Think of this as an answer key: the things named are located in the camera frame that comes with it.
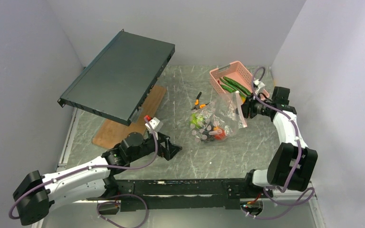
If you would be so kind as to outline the dark rack server chassis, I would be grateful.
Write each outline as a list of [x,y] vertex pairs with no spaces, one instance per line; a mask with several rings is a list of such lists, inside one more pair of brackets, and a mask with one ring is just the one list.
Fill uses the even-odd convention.
[[129,126],[175,53],[175,44],[121,30],[59,97],[58,104]]

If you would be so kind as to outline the orange black pliers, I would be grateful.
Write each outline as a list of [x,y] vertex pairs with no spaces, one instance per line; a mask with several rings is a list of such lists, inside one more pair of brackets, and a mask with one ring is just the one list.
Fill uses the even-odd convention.
[[209,104],[209,103],[200,103],[201,95],[202,95],[202,92],[199,92],[198,95],[196,96],[194,106],[191,108],[192,111],[202,109]]

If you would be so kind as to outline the clear zip top bag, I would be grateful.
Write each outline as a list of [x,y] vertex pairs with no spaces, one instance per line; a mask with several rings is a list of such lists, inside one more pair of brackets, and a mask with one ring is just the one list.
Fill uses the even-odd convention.
[[[199,113],[203,115],[205,122],[211,123],[214,127],[219,127],[225,130],[226,139],[237,135],[240,129],[248,127],[246,118],[244,118],[241,110],[241,99],[236,93],[223,94],[216,97],[214,100],[210,101],[207,106],[199,110],[193,110],[192,113]],[[211,143],[210,141],[201,141],[199,130],[203,128],[196,128],[193,124],[189,127],[191,135],[194,136],[196,142]],[[211,135],[217,134],[214,131],[210,132]],[[222,142],[219,140],[214,140],[212,142],[218,143]]]

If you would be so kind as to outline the green fake chili pepper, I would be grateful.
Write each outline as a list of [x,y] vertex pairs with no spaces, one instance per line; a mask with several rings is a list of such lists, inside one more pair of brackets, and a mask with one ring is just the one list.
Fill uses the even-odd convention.
[[237,89],[236,89],[236,88],[231,87],[231,86],[228,86],[228,85],[220,85],[220,86],[221,86],[221,88],[222,88],[224,91],[226,91],[226,92],[228,92],[228,93],[235,93],[235,92],[237,91]]

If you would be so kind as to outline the green fake cucumber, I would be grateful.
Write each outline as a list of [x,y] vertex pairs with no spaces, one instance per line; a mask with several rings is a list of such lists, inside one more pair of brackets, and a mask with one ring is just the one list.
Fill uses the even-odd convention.
[[228,82],[230,85],[235,86],[236,88],[238,88],[239,90],[241,90],[243,93],[245,93],[246,95],[251,95],[251,91],[249,89],[247,89],[245,86],[243,86],[242,84],[240,84],[239,82],[235,81],[234,79],[231,79],[229,77],[224,76],[223,79]]

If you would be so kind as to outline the small orange fake fruit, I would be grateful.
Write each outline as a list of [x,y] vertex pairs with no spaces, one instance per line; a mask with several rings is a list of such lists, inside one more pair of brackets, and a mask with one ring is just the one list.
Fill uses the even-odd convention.
[[214,135],[214,138],[216,140],[222,141],[225,140],[226,138],[226,134],[225,134],[225,130],[219,127],[214,127],[214,131],[217,133]]

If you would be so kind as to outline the wooden base board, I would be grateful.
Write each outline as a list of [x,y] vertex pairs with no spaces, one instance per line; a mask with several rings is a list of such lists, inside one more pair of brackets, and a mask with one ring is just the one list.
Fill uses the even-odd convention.
[[167,89],[165,87],[155,85],[140,106],[140,109],[132,116],[129,126],[112,120],[105,120],[94,136],[92,144],[105,149],[111,149],[130,133],[137,132],[144,134],[146,131],[144,117],[147,115],[154,117],[166,91]]

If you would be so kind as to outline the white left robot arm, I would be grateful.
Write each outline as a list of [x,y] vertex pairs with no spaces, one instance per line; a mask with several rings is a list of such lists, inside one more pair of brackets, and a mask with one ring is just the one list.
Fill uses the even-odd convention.
[[14,204],[10,219],[19,219],[23,226],[43,219],[61,203],[85,198],[112,199],[117,195],[116,184],[105,179],[125,170],[132,170],[132,162],[153,154],[172,159],[182,147],[170,142],[169,136],[154,133],[144,139],[140,133],[131,133],[113,148],[93,160],[68,170],[40,174],[28,173],[13,192]]

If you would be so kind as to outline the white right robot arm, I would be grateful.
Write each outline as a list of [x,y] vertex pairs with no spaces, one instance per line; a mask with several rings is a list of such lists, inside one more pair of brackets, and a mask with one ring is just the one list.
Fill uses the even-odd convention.
[[290,89],[277,86],[272,98],[261,100],[249,95],[241,109],[245,118],[267,116],[277,129],[280,146],[265,170],[252,170],[252,178],[243,183],[243,192],[255,197],[261,187],[277,187],[281,190],[305,191],[315,164],[317,152],[303,140],[295,107],[289,105]]

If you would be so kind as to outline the black fake grape bunch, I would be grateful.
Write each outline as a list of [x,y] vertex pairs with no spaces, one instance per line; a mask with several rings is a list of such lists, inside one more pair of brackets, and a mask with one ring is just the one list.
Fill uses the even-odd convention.
[[213,131],[213,125],[211,123],[204,123],[204,126],[202,129],[199,130],[200,133],[200,140],[201,141],[214,141],[214,135],[211,135],[210,132]]

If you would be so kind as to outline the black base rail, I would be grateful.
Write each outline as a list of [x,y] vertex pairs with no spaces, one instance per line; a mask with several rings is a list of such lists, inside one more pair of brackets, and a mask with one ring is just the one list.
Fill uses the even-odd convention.
[[118,200],[122,212],[138,209],[240,209],[262,193],[249,178],[116,180],[105,181],[105,191],[92,200]]

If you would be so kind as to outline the pink plastic basket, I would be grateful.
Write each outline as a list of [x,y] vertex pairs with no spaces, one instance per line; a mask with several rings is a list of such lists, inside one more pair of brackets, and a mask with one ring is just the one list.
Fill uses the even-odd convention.
[[[228,92],[224,91],[220,85],[227,85],[236,88],[235,86],[232,86],[228,82],[226,82],[223,79],[224,76],[234,79],[235,81],[245,86],[251,91],[251,95],[255,94],[258,95],[262,101],[269,101],[269,93],[266,91],[265,88],[262,93],[255,93],[255,86],[253,83],[256,79],[253,78],[253,75],[250,73],[250,71],[240,61],[231,62],[227,66],[215,68],[210,71],[210,83],[212,87],[216,90],[216,92],[220,95],[229,94]],[[244,103],[248,95],[243,93],[238,88],[236,89],[237,96],[241,99],[241,103]]]

